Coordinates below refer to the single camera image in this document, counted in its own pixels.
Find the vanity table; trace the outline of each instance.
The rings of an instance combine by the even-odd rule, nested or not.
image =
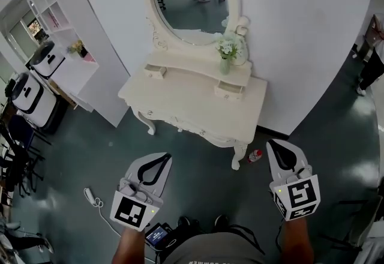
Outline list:
[[[249,20],[241,16],[241,0],[228,3],[226,32],[244,37]],[[156,51],[129,78],[119,97],[149,127],[151,135],[156,131],[152,121],[162,120],[179,132],[196,133],[215,146],[234,147],[232,168],[238,170],[254,139],[267,82],[251,77],[245,42],[230,73],[223,75],[214,40],[207,36],[205,44],[196,44],[179,38],[178,30],[188,29],[172,28],[157,0],[147,0],[147,4]]]

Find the red and white can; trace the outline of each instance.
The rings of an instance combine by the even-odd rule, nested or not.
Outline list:
[[[258,161],[263,156],[263,152],[261,150],[254,150],[249,156],[248,156],[248,162],[250,164],[254,163],[255,161]]]

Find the small screen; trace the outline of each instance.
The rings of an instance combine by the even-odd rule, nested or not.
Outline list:
[[[151,234],[149,234],[146,239],[149,241],[152,246],[156,246],[166,235],[168,234],[162,227],[157,227]]]

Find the ornate mirror frame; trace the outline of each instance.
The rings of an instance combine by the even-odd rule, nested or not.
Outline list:
[[[226,32],[233,31],[245,36],[250,21],[241,14],[241,0],[227,0],[227,2],[229,21]],[[199,46],[180,39],[169,29],[163,14],[158,12],[160,9],[157,0],[146,0],[146,4],[148,6],[148,19],[153,26],[153,43],[156,49],[198,56],[206,60],[220,60],[220,56],[215,49],[215,43]]]

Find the shoe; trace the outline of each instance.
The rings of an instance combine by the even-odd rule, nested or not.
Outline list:
[[[44,240],[44,246],[47,247],[48,251],[49,251],[50,253],[54,253],[55,251],[53,250],[53,247],[52,247],[52,245],[50,244],[50,242],[48,241],[48,239],[43,238],[43,240]]]
[[[181,226],[190,226],[190,225],[191,225],[190,220],[187,217],[182,216],[182,217],[179,218],[178,223],[177,223],[176,226],[177,227],[181,227]]]
[[[198,2],[210,2],[211,0],[197,0]]]
[[[362,90],[361,88],[360,88],[360,86],[358,86],[357,88],[356,88],[356,92],[359,94],[359,95],[361,95],[362,97],[364,97],[367,93],[365,92],[365,90]]]
[[[215,220],[215,226],[213,229],[213,232],[219,232],[223,229],[228,228],[229,225],[229,219],[225,215],[220,215]]]

